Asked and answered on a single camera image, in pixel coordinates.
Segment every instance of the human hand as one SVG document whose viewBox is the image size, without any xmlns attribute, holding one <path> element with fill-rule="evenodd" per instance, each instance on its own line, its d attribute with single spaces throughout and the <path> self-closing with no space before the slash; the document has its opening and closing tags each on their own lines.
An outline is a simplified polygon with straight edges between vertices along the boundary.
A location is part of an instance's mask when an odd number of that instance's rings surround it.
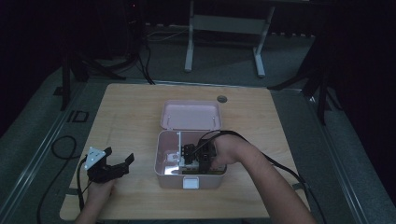
<svg viewBox="0 0 396 224">
<path fill-rule="evenodd" d="M 109 180 L 103 184 L 92 182 L 88 187 L 88 197 L 85 202 L 86 206 L 94 206 L 96 209 L 102 209 L 114 189 L 115 182 L 115 179 Z"/>
<path fill-rule="evenodd" d="M 213 141 L 213 144 L 217 151 L 217 156 L 212 161 L 211 165 L 213 169 L 224 164 L 240 162 L 243 159 L 244 152 L 246 152 L 247 148 L 252 147 L 249 142 L 231 134 L 225 134 L 217 137 Z"/>
</svg>

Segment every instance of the wooden table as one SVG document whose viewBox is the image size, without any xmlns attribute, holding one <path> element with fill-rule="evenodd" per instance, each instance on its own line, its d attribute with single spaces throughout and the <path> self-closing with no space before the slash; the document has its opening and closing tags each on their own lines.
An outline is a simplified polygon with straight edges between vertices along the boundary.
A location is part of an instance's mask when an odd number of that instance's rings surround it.
<svg viewBox="0 0 396 224">
<path fill-rule="evenodd" d="M 167 100 L 228 101 L 219 104 L 222 130 L 242 134 L 260 150 L 296 171 L 276 108 L 267 89 L 209 86 L 111 84 L 107 87 L 83 155 L 89 147 L 113 153 L 107 164 L 121 163 L 134 153 L 130 173 L 117 180 L 102 219 L 178 219 L 268 217 L 250 176 L 240 163 L 229 165 L 218 189 L 162 189 L 154 171 L 163 104 Z M 290 184 L 297 181 L 281 172 Z M 86 171 L 81 169 L 85 188 Z M 71 189 L 77 188 L 76 177 Z M 307 204 L 304 192 L 297 193 Z M 73 220 L 78 197 L 66 195 L 60 216 Z"/>
</svg>

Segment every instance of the black cable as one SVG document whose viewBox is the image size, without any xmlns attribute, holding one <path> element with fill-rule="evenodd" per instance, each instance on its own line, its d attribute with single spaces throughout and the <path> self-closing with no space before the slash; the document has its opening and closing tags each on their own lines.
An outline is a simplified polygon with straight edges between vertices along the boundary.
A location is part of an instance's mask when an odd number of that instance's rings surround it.
<svg viewBox="0 0 396 224">
<path fill-rule="evenodd" d="M 148 84 L 150 85 L 154 85 L 154 81 L 149 77 L 149 74 L 147 74 L 147 68 L 145 67 L 145 65 L 143 65 L 142 62 L 142 58 L 140 57 L 140 55 L 137 55 L 137 59 L 139 60 L 140 66 L 142 66 L 142 69 L 139 69 L 140 72 L 142 72 L 143 77 L 146 79 L 146 81 L 148 82 Z"/>
<path fill-rule="evenodd" d="M 236 132 L 234 132 L 234 131 L 220 131 L 220 130 L 216 130 L 216 131 L 211 131 L 211 132 L 205 133 L 203 136 L 201 136 L 200 140 L 202 140 L 202 139 L 203 139 L 205 136 L 207 136 L 208 134 L 214 133 L 214 132 L 219 132 L 219 133 L 217 133 L 217 134 L 213 135 L 212 137 L 208 138 L 208 139 L 207 139 L 205 142 L 203 142 L 200 146 L 197 146 L 197 148 L 196 148 L 191 154 L 194 154 L 194 153 L 198 152 L 204 145 L 206 145 L 206 144 L 208 144 L 209 142 L 213 141 L 215 138 L 217 138 L 217 137 L 219 137 L 219 136 L 222 136 L 222 135 L 225 135 L 225 134 L 231 134 L 231 135 L 238 136 L 238 137 L 240 137 L 240 138 L 242 138 L 242 139 L 244 139 L 245 141 L 248 142 L 248 140 L 247 140 L 246 138 L 244 138 L 244 137 L 243 137 L 241 134 L 239 134 L 239 133 L 236 133 Z M 282 170 L 288 172 L 289 174 L 293 175 L 294 178 L 296 178 L 297 181 L 302 185 L 303 190 L 304 190 L 306 196 L 308 196 L 308 192 L 311 194 L 312 198 L 314 199 L 315 204 L 316 204 L 317 207 L 318 207 L 318 210 L 319 210 L 319 212 L 320 212 L 320 215 L 321 215 L 321 217 L 322 217 L 322 219 L 323 219 L 323 223 L 326 224 L 326 223 L 327 223 L 326 218 L 325 218 L 325 216 L 324 216 L 324 214 L 323 214 L 323 211 L 322 211 L 322 209 L 321 209 L 321 207 L 320 207 L 320 205 L 319 205 L 319 203 L 318 203 L 317 198 L 315 197 L 315 195 L 314 195 L 312 189 L 309 188 L 309 186 L 306 184 L 305 180 L 301 177 L 301 175 L 297 175 L 297 174 L 296 174 L 295 172 L 293 172 L 291 169 L 289 169 L 288 167 L 286 167 L 286 166 L 280 164 L 279 162 L 275 161 L 274 159 L 270 158 L 269 156 L 265 155 L 263 152 L 262 152 L 262 155 L 263 155 L 269 162 L 271 162 L 274 166 L 276 166 L 276 167 L 278 167 L 279 169 L 282 169 Z"/>
<path fill-rule="evenodd" d="M 149 79 L 151 80 L 152 84 L 155 85 L 154 81 L 149 76 L 149 60 L 151 58 L 151 48 L 149 48 L 148 44 L 146 44 L 146 50 L 148 51 L 148 60 L 146 61 L 146 74 L 149 77 Z"/>
<path fill-rule="evenodd" d="M 85 190 L 87 190 L 87 189 L 90 187 L 90 185 L 91 185 L 92 182 L 93 182 L 93 181 L 90 181 L 90 182 L 88 183 L 87 187 L 85 187 L 85 189 L 82 191 L 82 194 L 84 194 Z"/>
<path fill-rule="evenodd" d="M 81 181 L 79 179 L 79 173 L 81 170 L 81 166 L 82 163 L 84 163 L 87 160 L 87 156 L 84 157 L 84 159 L 82 159 L 79 164 L 78 164 L 78 168 L 77 168 L 77 196 L 78 196 L 78 204 L 79 204 L 79 210 L 82 210 L 84 208 L 84 197 L 82 196 L 82 190 L 81 190 Z"/>
<path fill-rule="evenodd" d="M 64 139 L 64 138 L 70 138 L 70 139 L 72 139 L 72 140 L 73 140 L 73 144 L 74 144 L 74 145 L 73 145 L 73 148 L 72 148 L 72 152 L 70 153 L 70 156 L 68 156 L 68 157 L 60 156 L 60 155 L 58 155 L 58 154 L 55 152 L 55 144 L 56 144 L 58 141 L 60 141 L 61 139 Z M 58 159 L 66 160 L 66 162 L 64 163 L 64 166 L 61 168 L 61 170 L 58 172 L 58 174 L 52 179 L 52 181 L 50 182 L 50 184 L 49 184 L 49 186 L 47 187 L 46 191 L 44 192 L 43 196 L 41 197 L 41 200 L 40 200 L 40 202 L 39 202 L 39 204 L 38 204 L 38 207 L 37 207 L 37 210 L 36 210 L 36 221 L 37 221 L 38 224 L 41 223 L 41 207 L 42 207 L 43 202 L 44 202 L 44 200 L 46 199 L 47 194 L 49 193 L 50 188 L 52 187 L 53 183 L 55 183 L 55 181 L 56 181 L 56 179 L 58 178 L 58 176 L 61 174 L 61 172 L 62 172 L 62 171 L 64 170 L 64 168 L 66 167 L 66 165 L 67 165 L 71 160 L 76 159 L 76 158 L 79 158 L 79 156 L 73 157 L 74 153 L 76 152 L 76 148 L 77 148 L 77 141 L 76 141 L 76 139 L 75 139 L 73 136 L 70 136 L 70 135 L 62 136 L 62 137 L 56 139 L 54 142 L 52 142 L 51 151 L 52 151 L 53 155 L 54 155 L 56 158 L 58 158 Z"/>
</svg>

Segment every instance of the plastic container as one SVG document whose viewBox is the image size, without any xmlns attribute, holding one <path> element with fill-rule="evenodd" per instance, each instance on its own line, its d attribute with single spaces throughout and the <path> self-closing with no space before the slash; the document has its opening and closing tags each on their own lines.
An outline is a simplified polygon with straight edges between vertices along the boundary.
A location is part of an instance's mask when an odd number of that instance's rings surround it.
<svg viewBox="0 0 396 224">
<path fill-rule="evenodd" d="M 163 106 L 163 131 L 158 136 L 155 172 L 160 186 L 166 189 L 215 189 L 226 173 L 226 166 L 207 174 L 180 166 L 181 146 L 198 145 L 206 133 L 221 128 L 219 104 L 213 101 L 170 100 Z M 205 136 L 209 138 L 216 132 Z"/>
</svg>

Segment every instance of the dark background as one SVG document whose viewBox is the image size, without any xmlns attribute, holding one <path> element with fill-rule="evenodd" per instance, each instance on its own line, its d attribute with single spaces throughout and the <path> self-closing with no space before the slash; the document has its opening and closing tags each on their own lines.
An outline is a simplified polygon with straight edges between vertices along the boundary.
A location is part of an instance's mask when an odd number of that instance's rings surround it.
<svg viewBox="0 0 396 224">
<path fill-rule="evenodd" d="M 130 7 L 134 1 L 125 2 Z M 121 55 L 123 46 L 117 43 L 129 38 L 122 21 L 125 2 L 0 2 L 1 135 L 43 80 L 60 67 L 66 52 L 78 49 L 96 59 Z M 396 90 L 396 6 L 392 1 L 348 1 L 341 7 L 321 3 L 276 3 L 270 32 L 316 36 L 305 61 L 308 66 L 326 62 L 332 55 L 331 86 L 395 202 L 396 118 L 392 96 Z M 239 7 L 224 1 L 202 1 L 196 10 L 236 17 L 246 17 L 246 11 L 250 11 L 253 13 L 249 17 L 265 18 L 262 8 L 266 7 L 260 1 Z M 144 21 L 152 26 L 188 24 L 189 1 L 148 0 L 143 9 Z M 332 21 L 330 32 L 323 31 L 325 21 Z M 327 53 L 329 47 L 335 56 Z"/>
</svg>

